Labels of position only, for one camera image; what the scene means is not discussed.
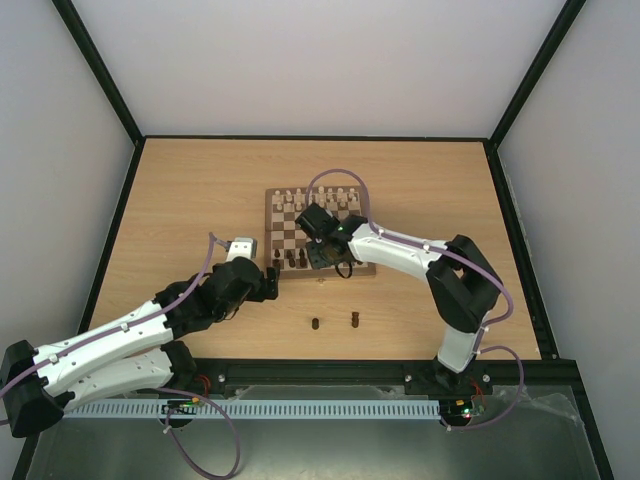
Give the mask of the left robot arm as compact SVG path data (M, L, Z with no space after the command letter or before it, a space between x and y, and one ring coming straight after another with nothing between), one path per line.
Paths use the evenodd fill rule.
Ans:
M278 296L279 270L236 257L170 284L123 317L53 344L8 346L1 400L15 438L55 425L95 400L155 388L186 387L195 363L182 337L231 319L246 302Z

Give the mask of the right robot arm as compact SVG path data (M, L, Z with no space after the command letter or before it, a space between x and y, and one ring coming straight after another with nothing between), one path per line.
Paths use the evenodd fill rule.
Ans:
M421 239L385 229L360 215L340 220L315 203L295 223L309 238L307 257L315 269L373 263L426 283L446 324L435 357L437 382L455 392L470 381L469 364L478 353L498 297L503 295L507 311L513 310L503 282L470 238Z

